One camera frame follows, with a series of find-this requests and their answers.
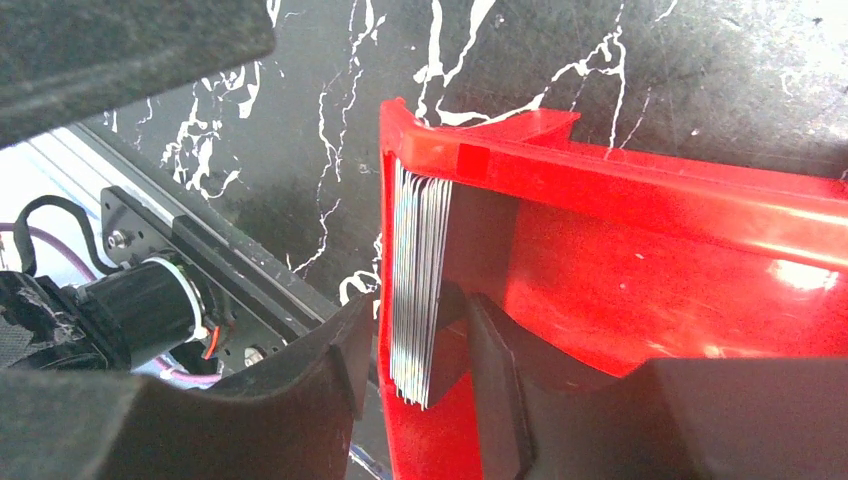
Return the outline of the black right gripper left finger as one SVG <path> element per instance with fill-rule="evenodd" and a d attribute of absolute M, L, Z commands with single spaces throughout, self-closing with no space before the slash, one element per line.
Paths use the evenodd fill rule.
<path fill-rule="evenodd" d="M 362 417 L 373 298 L 206 390 L 151 376 L 1 375 L 5 479 L 341 479 Z"/>

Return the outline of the black card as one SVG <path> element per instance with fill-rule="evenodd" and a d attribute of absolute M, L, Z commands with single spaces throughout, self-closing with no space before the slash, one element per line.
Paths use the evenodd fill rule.
<path fill-rule="evenodd" d="M 462 184 L 452 190 L 427 409 L 470 369 L 470 299 L 481 293 L 502 303 L 519 201 Z"/>

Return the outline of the red plastic bin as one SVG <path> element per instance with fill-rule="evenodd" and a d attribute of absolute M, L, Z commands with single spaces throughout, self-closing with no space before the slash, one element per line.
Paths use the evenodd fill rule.
<path fill-rule="evenodd" d="M 574 112 L 429 127 L 379 115 L 378 362 L 397 479 L 488 479 L 470 369 L 429 409 L 390 377 L 394 171 L 519 201 L 505 295 L 519 326 L 621 378 L 659 358 L 843 358 L 847 184 L 576 142 Z"/>

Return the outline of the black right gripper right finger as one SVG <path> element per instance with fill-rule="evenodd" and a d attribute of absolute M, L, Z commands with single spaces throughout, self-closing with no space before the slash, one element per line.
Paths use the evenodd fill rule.
<path fill-rule="evenodd" d="M 488 479 L 843 479 L 843 358 L 659 358 L 616 378 L 468 304 Z"/>

